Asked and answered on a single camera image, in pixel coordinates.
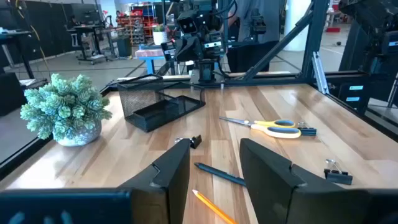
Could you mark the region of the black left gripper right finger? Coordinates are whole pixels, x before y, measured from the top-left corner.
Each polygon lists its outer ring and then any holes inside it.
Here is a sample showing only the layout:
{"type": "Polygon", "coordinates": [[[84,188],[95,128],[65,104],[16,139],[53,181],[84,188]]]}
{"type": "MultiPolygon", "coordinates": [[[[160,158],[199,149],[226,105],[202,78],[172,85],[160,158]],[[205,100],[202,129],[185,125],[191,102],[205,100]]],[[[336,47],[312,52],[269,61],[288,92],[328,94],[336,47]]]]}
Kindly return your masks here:
{"type": "Polygon", "coordinates": [[[242,138],[244,182],[259,224],[398,224],[398,189],[345,189],[242,138]]]}

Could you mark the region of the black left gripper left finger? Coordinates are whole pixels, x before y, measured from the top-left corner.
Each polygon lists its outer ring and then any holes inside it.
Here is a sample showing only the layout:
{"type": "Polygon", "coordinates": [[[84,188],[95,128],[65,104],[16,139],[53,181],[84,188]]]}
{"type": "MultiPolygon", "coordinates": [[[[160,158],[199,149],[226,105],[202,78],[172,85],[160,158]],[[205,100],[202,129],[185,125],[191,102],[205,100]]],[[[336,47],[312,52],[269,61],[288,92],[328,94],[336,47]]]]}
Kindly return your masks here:
{"type": "Polygon", "coordinates": [[[0,224],[182,224],[190,140],[181,139],[113,188],[0,192],[0,224]]]}

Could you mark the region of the orange pencil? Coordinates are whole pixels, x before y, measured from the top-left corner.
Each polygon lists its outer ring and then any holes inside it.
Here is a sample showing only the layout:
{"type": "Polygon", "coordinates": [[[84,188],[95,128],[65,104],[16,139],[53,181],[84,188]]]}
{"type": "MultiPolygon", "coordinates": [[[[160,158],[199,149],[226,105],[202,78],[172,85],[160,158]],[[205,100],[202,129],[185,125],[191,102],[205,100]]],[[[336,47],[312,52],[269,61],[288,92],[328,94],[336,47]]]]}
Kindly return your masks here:
{"type": "Polygon", "coordinates": [[[234,221],[229,215],[227,215],[224,211],[222,211],[219,207],[217,207],[213,202],[211,202],[208,198],[206,198],[201,192],[192,189],[193,194],[203,202],[210,210],[215,212],[221,219],[223,219],[227,224],[238,224],[234,221]]]}

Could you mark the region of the dark blue pen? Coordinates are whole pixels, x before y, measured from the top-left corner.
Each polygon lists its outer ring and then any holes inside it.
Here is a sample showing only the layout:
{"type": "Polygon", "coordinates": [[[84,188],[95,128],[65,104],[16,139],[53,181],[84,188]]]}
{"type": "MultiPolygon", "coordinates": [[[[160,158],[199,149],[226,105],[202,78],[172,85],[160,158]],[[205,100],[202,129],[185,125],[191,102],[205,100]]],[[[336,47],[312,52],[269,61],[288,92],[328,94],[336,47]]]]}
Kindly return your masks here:
{"type": "Polygon", "coordinates": [[[244,182],[244,179],[242,179],[240,177],[236,177],[236,176],[230,175],[227,172],[224,172],[222,170],[219,170],[219,169],[216,169],[214,167],[208,166],[208,165],[203,164],[201,162],[195,162],[194,165],[197,168],[199,168],[199,169],[201,169],[201,170],[203,170],[205,172],[208,172],[210,174],[213,174],[215,176],[221,177],[222,179],[229,180],[229,181],[231,181],[231,182],[233,182],[235,184],[239,184],[239,185],[242,185],[244,187],[246,186],[246,184],[244,182]]]}

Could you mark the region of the yellow handled scissors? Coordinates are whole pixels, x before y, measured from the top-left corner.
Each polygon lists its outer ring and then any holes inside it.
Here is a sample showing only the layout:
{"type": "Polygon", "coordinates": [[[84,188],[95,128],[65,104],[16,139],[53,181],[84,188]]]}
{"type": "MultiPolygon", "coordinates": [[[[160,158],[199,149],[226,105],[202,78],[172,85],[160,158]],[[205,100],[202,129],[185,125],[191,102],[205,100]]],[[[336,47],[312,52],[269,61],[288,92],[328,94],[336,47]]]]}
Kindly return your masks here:
{"type": "Polygon", "coordinates": [[[295,123],[291,120],[278,119],[275,121],[250,121],[243,119],[234,119],[220,116],[220,119],[232,123],[248,126],[251,129],[262,131],[268,136],[284,139],[295,139],[302,135],[301,130],[295,127],[295,123]]]}

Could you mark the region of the small black binder clip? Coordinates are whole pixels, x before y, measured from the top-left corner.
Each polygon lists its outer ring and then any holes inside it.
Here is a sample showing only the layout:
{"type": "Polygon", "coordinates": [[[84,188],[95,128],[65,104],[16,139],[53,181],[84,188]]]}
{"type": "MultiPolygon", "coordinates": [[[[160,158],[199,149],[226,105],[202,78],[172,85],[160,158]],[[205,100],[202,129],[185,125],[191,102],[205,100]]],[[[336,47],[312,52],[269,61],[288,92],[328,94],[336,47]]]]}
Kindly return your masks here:
{"type": "MultiPolygon", "coordinates": [[[[183,140],[183,138],[177,138],[174,141],[174,143],[176,144],[176,143],[180,142],[181,140],[183,140]]],[[[190,147],[192,149],[196,149],[202,142],[201,135],[193,136],[189,140],[190,140],[190,147]]]]}

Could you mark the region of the large black binder clip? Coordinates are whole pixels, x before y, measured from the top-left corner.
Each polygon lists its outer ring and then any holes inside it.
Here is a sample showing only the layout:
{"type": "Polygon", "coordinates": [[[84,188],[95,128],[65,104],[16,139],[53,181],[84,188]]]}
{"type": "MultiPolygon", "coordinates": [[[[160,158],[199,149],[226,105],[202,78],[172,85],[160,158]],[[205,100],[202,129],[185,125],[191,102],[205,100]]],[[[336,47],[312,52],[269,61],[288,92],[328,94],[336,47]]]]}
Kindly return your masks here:
{"type": "Polygon", "coordinates": [[[338,163],[333,159],[326,159],[327,168],[324,169],[325,179],[337,184],[351,185],[353,176],[342,171],[338,163]]]}

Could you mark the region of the black mesh desk organizer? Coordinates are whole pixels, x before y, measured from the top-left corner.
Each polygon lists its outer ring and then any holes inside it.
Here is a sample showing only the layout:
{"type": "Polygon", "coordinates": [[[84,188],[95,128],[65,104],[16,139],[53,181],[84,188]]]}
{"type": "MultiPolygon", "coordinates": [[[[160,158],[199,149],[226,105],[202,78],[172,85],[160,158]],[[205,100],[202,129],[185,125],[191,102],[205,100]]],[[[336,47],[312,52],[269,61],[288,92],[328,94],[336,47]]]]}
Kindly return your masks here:
{"type": "Polygon", "coordinates": [[[125,120],[147,133],[205,106],[203,87],[158,75],[124,80],[117,88],[125,120]]]}

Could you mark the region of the plant in white pot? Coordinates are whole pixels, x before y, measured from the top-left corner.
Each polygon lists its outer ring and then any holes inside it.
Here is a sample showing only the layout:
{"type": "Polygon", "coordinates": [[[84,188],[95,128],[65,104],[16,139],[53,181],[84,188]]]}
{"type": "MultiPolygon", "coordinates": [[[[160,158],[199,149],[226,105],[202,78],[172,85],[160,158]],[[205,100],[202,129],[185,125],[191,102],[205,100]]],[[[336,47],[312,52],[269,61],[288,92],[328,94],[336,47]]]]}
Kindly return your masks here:
{"type": "Polygon", "coordinates": [[[152,26],[152,32],[155,45],[161,45],[168,41],[167,26],[163,24],[154,24],[152,26]]]}

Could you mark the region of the blue table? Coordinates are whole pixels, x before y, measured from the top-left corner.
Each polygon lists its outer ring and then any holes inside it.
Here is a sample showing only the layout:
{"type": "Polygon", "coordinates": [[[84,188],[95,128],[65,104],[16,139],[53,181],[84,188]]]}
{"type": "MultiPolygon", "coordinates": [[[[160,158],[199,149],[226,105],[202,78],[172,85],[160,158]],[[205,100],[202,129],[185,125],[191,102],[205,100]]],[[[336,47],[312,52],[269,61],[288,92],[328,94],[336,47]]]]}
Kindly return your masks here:
{"type": "Polygon", "coordinates": [[[154,74],[154,60],[163,60],[165,57],[160,45],[140,44],[139,49],[135,52],[134,58],[143,60],[146,65],[147,73],[154,74]]]}

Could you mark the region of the red parts shelf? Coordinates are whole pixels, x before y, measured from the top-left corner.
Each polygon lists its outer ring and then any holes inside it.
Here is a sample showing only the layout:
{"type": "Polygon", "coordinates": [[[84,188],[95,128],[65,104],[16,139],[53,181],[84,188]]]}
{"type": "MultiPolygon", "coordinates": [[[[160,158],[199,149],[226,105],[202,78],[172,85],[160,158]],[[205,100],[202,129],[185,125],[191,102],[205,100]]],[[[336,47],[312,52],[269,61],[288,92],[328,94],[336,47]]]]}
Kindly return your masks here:
{"type": "Polygon", "coordinates": [[[124,12],[116,13],[116,22],[124,28],[131,45],[149,44],[154,41],[152,26],[157,25],[153,2],[129,3],[124,12]]]}

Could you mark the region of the black desk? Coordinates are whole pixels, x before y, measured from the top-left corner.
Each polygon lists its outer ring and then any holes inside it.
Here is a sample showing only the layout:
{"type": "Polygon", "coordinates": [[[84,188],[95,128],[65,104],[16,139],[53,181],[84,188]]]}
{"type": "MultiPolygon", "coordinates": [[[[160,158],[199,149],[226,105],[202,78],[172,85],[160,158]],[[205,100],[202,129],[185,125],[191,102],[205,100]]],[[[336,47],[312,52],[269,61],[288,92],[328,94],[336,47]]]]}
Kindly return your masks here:
{"type": "Polygon", "coordinates": [[[109,58],[105,56],[100,49],[100,42],[98,39],[97,29],[101,28],[101,26],[97,25],[89,25],[89,26],[74,26],[71,29],[67,29],[67,32],[71,35],[72,38],[72,46],[75,48],[79,48],[81,51],[81,56],[77,57],[78,63],[81,62],[90,62],[94,65],[100,59],[105,59],[107,62],[109,58]],[[88,55],[86,53],[86,49],[83,46],[83,42],[81,40],[83,34],[91,34],[91,43],[94,47],[94,55],[88,55]]]}

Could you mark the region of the silver aluminium profile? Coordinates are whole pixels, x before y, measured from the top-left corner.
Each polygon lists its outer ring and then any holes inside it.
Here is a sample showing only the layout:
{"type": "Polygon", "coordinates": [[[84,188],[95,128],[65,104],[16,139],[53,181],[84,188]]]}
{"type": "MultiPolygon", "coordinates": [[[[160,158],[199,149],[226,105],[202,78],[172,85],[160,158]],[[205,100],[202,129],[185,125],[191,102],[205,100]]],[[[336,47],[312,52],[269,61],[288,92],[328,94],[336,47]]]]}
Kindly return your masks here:
{"type": "Polygon", "coordinates": [[[326,81],[326,76],[319,52],[313,52],[312,65],[314,70],[314,77],[317,81],[318,91],[324,95],[329,94],[328,83],[326,81]]]}

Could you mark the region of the artificial succulent in patterned pot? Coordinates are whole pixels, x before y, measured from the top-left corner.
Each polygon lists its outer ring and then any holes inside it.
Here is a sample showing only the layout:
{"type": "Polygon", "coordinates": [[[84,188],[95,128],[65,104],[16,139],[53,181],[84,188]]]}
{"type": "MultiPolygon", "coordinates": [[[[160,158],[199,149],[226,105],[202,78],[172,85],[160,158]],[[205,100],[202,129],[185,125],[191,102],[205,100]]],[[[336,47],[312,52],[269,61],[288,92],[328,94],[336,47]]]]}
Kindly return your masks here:
{"type": "Polygon", "coordinates": [[[24,92],[27,103],[20,116],[27,129],[38,138],[53,137],[62,146],[84,146],[100,136],[104,119],[111,119],[106,109],[109,99],[93,86],[89,77],[80,74],[63,79],[54,73],[51,82],[24,92]]]}

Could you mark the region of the black aluminium table frame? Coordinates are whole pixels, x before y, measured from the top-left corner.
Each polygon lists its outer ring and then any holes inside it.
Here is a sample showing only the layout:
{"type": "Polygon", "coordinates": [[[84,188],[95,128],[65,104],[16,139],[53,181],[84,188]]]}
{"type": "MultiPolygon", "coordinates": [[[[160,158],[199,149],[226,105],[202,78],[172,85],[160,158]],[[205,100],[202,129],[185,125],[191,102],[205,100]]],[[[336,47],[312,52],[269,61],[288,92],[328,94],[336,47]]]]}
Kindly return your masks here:
{"type": "MultiPolygon", "coordinates": [[[[313,27],[311,28],[311,46],[309,51],[304,52],[302,70],[299,73],[264,73],[260,72],[260,68],[265,67],[266,63],[271,62],[271,59],[276,57],[277,54],[289,43],[290,37],[284,37],[275,47],[273,47],[268,54],[263,56],[261,60],[253,67],[251,67],[247,72],[237,73],[235,78],[232,78],[232,73],[230,79],[226,81],[217,81],[213,83],[199,83],[198,86],[203,88],[224,88],[225,86],[261,86],[261,85],[293,85],[293,84],[308,84],[315,87],[315,77],[312,65],[313,52],[318,52],[320,49],[322,34],[321,34],[321,22],[320,20],[326,19],[326,10],[329,3],[327,0],[315,0],[314,13],[315,18],[312,22],[313,27]]],[[[373,75],[362,70],[346,70],[339,72],[326,72],[327,83],[351,83],[351,82],[381,82],[388,78],[389,74],[392,72],[375,72],[373,75]]],[[[185,82],[194,84],[192,78],[177,78],[176,75],[169,77],[171,80],[166,82],[185,82]]],[[[331,98],[333,101],[338,103],[340,106],[344,107],[350,113],[353,113],[363,121],[367,122],[369,125],[373,126],[389,138],[398,141],[398,135],[394,134],[391,130],[388,130],[385,126],[377,123],[375,120],[368,118],[365,114],[360,114],[352,107],[348,106],[346,103],[342,102],[337,97],[332,94],[325,95],[331,98]]],[[[36,137],[35,139],[28,142],[24,147],[20,148],[14,154],[9,156],[7,159],[0,162],[0,182],[3,181],[7,176],[14,172],[18,167],[20,167],[25,161],[30,159],[34,154],[41,150],[48,142],[52,141],[53,137],[47,139],[40,139],[36,137]]]]}

